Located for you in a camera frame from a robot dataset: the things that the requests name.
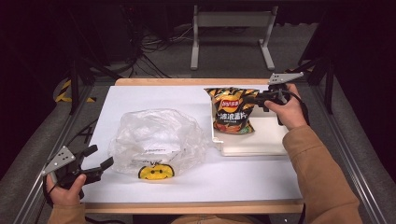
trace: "black chip bag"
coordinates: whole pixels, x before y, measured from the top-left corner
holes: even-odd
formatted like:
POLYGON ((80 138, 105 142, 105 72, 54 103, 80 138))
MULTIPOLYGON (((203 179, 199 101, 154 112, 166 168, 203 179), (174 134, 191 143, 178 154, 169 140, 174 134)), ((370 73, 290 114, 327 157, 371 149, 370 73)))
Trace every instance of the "black chip bag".
POLYGON ((254 104, 246 104, 244 97, 255 97, 259 90, 239 88, 208 88, 212 104, 216 108, 213 127, 223 133, 253 133, 248 117, 254 104))

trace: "yellow object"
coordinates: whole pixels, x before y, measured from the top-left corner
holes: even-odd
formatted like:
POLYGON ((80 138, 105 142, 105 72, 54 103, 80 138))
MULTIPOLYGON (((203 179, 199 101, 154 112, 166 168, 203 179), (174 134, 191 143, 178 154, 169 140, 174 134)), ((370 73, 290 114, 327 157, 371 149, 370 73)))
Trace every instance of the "yellow object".
POLYGON ((170 165, 156 164, 154 166, 143 166, 138 176, 140 179, 157 180, 175 176, 175 172, 170 165))

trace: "fingers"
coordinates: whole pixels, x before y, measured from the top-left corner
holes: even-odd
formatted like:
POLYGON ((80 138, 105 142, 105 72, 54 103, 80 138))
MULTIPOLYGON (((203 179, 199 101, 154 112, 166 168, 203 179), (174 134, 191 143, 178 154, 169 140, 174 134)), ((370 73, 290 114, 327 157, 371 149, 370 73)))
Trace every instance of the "fingers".
POLYGON ((82 189, 82 186, 84 186, 85 180, 87 179, 87 176, 85 175, 79 175, 75 182, 73 183, 72 187, 70 188, 69 192, 78 195, 79 192, 82 189))
POLYGON ((274 102, 272 102, 272 101, 269 101, 269 100, 265 101, 265 102, 264 102, 264 105, 265 105, 268 109, 274 111, 275 113, 278 113, 279 110, 281 109, 281 105, 278 105, 278 104, 276 104, 276 103, 274 103, 274 102))
POLYGON ((300 94, 297 91, 297 87, 294 84, 287 84, 288 90, 296 94, 298 97, 300 97, 300 94))
POLYGON ((52 177, 47 175, 47 191, 51 190, 55 184, 53 183, 52 177))

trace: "brown jacket sleeve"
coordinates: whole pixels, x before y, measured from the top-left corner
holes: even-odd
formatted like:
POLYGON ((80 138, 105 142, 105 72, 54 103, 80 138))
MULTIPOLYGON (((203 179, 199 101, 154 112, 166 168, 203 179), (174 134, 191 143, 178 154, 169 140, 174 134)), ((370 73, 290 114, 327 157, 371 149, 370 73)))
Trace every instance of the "brown jacket sleeve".
POLYGON ((49 224, 83 224, 85 223, 85 204, 75 206, 53 205, 49 224))
POLYGON ((309 126, 288 132, 283 145, 297 174, 308 223, 361 223, 359 200, 338 164, 309 126))

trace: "crumpled plastic bag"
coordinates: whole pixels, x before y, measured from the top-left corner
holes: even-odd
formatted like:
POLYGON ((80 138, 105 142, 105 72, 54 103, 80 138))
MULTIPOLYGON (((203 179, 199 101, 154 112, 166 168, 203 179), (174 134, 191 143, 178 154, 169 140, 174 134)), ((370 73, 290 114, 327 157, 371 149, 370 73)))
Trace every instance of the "crumpled plastic bag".
POLYGON ((118 172, 165 179, 202 162, 210 144, 194 118, 174 109, 150 109, 122 116, 108 154, 118 172))

